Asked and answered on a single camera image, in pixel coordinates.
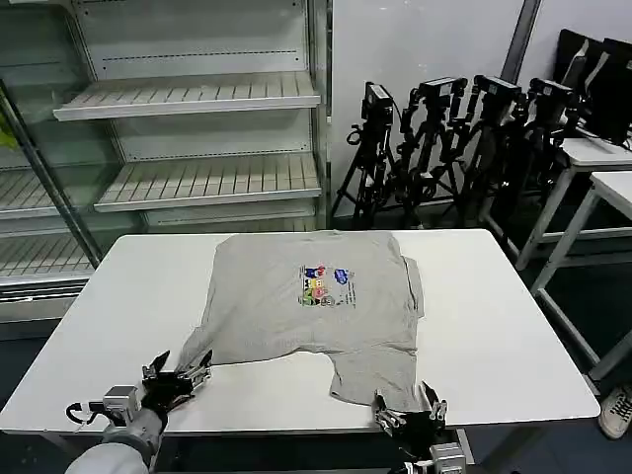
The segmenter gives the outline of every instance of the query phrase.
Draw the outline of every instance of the white desk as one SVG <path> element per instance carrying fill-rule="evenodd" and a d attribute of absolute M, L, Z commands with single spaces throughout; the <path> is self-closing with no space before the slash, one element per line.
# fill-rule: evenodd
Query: white desk
<path fill-rule="evenodd" d="M 569 155 L 570 167 L 558 178 L 551 196 L 546 201 L 546 205 L 522 249 L 519 250 L 512 242 L 509 242 L 509 248 L 516 258 L 515 267 L 518 270 L 526 268 L 539 244 L 557 242 L 562 238 L 562 232 L 546 232 L 546 230 L 577 174 L 632 170 L 632 153 L 600 138 L 567 138 L 564 140 L 562 148 Z M 489 214 L 484 214 L 483 217 L 490 223 L 495 232 L 504 235 L 504 230 Z M 631 235 L 632 228 L 625 227 L 584 230 L 581 232 L 580 238 L 629 237 Z"/>
<path fill-rule="evenodd" d="M 394 233 L 420 269 L 418 379 L 447 400 L 452 427 L 595 417 L 599 405 L 493 237 L 483 230 Z M 39 353 L 0 414 L 13 434 L 77 430 L 75 401 L 135 384 L 165 350 L 175 364 L 205 305 L 227 235 L 126 236 Z M 329 396 L 325 355 L 219 366 L 167 433 L 374 430 L 369 408 Z M 99 432 L 103 423 L 82 433 Z"/>
<path fill-rule="evenodd" d="M 603 379 L 624 357 L 632 352 L 632 331 L 630 331 L 619 343 L 604 357 L 599 357 L 588 341 L 582 336 L 571 320 L 566 316 L 554 299 L 546 290 L 546 285 L 555 275 L 558 269 L 569 267 L 582 262 L 582 265 L 632 262 L 632 255 L 628 253 L 606 254 L 605 256 L 588 256 L 581 258 L 568 257 L 569 250 L 586 225 L 588 218 L 600 199 L 618 209 L 621 213 L 632 219 L 632 171 L 593 173 L 592 189 L 588 192 L 582 205 L 578 208 L 571 220 L 564 237 L 560 240 L 544 269 L 535 280 L 531 292 L 540 299 L 547 309 L 558 321 L 567 328 L 573 339 L 578 343 L 584 354 L 592 362 L 593 369 L 589 372 L 593 380 Z"/>

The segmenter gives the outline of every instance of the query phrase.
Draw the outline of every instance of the refrigerator shelf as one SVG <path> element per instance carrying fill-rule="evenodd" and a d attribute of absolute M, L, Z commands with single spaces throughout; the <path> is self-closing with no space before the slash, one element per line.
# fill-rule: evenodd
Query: refrigerator shelf
<path fill-rule="evenodd" d="M 0 239 L 0 285 L 84 279 L 93 271 L 71 234 Z"/>
<path fill-rule="evenodd" d="M 0 172 L 0 219 L 59 215 L 33 170 Z"/>
<path fill-rule="evenodd" d="M 210 222 L 190 225 L 159 225 L 150 227 L 150 233 L 259 233 L 259 232 L 312 232 L 318 230 L 315 216 L 286 217 L 264 220 L 244 220 L 231 222 Z"/>
<path fill-rule="evenodd" d="M 95 204 L 99 212 L 316 198 L 311 153 L 128 163 Z"/>
<path fill-rule="evenodd" d="M 305 71 L 222 74 L 100 81 L 53 113 L 66 121 L 311 109 L 320 102 Z"/>

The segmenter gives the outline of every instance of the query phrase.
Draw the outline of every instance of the wrinkled fabric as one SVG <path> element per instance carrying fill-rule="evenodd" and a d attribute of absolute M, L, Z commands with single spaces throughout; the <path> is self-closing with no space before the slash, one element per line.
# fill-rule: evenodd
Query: wrinkled fabric
<path fill-rule="evenodd" d="M 414 261 L 389 232 L 235 235 L 217 246 L 201 324 L 179 368 L 213 350 L 213 364 L 323 353 L 332 395 L 389 408 L 415 399 L 422 287 Z"/>

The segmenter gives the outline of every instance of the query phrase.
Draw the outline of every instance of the white sneaker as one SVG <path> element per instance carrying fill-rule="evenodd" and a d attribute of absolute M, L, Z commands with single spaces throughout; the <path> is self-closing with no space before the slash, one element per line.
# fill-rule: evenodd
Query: white sneaker
<path fill-rule="evenodd" d="M 612 390 L 601 402 L 599 427 L 610 439 L 619 439 L 632 422 L 632 386 L 625 385 Z"/>

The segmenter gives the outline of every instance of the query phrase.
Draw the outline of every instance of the graphic print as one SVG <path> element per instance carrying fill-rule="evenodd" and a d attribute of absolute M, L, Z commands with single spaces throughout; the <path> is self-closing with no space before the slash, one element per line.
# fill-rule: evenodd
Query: graphic print
<path fill-rule="evenodd" d="M 302 293 L 298 296 L 301 306 L 335 307 L 349 305 L 356 307 L 356 287 L 354 273 L 320 265 L 301 267 L 298 275 Z"/>

